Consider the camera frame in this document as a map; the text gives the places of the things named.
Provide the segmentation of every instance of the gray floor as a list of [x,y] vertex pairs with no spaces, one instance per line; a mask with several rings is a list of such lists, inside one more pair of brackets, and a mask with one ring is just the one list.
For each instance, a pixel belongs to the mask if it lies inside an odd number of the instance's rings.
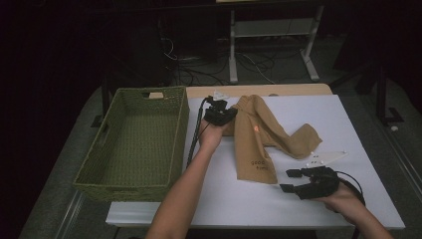
[[[346,74],[332,69],[332,64],[342,45],[342,37],[316,39],[312,59],[320,76],[320,82],[329,84]],[[302,39],[260,39],[254,47],[237,49],[239,85],[310,84],[299,49],[305,46]],[[260,63],[267,56],[267,70],[261,66],[257,72],[251,60]],[[227,84],[229,79],[227,57],[217,63],[204,61],[181,61],[180,71],[175,71],[174,85],[219,85]],[[191,70],[212,74],[190,74]],[[389,81],[387,84],[387,104],[395,107],[405,122],[392,123],[398,127],[392,131],[383,126],[374,116],[375,96],[359,96],[354,91],[358,77],[333,89],[346,109],[357,134],[371,159],[379,177],[384,183],[392,201],[398,209],[406,228],[392,231],[395,238],[422,238],[422,203],[420,197],[420,178],[422,173],[422,116],[409,103],[399,86]],[[72,187],[77,171],[86,155],[97,129],[91,127],[94,118],[101,114],[102,101],[100,90],[93,93],[82,109],[81,115],[71,132],[69,139],[46,183],[46,186],[34,207],[21,238],[130,238],[142,237],[145,228],[117,228],[105,223],[109,203],[95,202],[85,198]],[[351,230],[318,231],[319,239],[350,238]]]

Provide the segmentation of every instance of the tan cloth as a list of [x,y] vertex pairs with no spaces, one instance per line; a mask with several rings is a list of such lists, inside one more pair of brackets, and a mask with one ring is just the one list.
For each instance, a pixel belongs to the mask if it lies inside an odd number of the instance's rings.
[[234,135],[238,179],[277,183],[265,146],[274,146],[293,158],[304,158],[322,142],[307,123],[287,135],[259,96],[243,96],[233,108],[238,109],[238,113],[225,135]]

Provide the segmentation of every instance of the green wicker basket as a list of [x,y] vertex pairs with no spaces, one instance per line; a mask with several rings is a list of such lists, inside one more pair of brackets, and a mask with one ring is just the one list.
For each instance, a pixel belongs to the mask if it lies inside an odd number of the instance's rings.
[[184,87],[117,90],[74,186],[94,200],[161,201],[182,172],[188,120]]

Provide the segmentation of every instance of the brown pants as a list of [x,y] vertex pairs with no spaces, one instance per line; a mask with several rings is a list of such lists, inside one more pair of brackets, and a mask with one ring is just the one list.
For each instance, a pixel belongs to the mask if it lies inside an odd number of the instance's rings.
[[322,142],[307,123],[287,135],[259,96],[244,96],[233,108],[238,109],[238,113],[225,135],[234,135],[238,179],[277,183],[265,146],[274,146],[293,158],[304,158]]

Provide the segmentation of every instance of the dark background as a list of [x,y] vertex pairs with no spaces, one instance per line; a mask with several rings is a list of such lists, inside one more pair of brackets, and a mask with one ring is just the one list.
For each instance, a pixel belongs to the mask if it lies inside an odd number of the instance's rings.
[[[120,5],[113,7],[125,8],[134,1],[117,2]],[[336,66],[352,71],[376,59],[421,112],[422,20],[417,1],[365,2],[353,8],[325,7],[318,34],[349,33]],[[158,29],[161,15],[93,16],[85,12],[110,7],[110,3],[21,0],[0,5],[0,231],[4,238],[18,237],[81,108],[102,81],[108,79],[112,89],[167,86],[173,66],[162,55],[163,31],[173,38],[176,50],[212,58],[213,39],[228,30],[227,13],[207,18],[198,13],[167,15],[165,27]],[[307,12],[296,10],[300,15]],[[246,19],[258,15],[243,12]],[[277,11],[266,16],[277,17]],[[197,25],[203,26],[203,32],[192,34],[190,29]]]

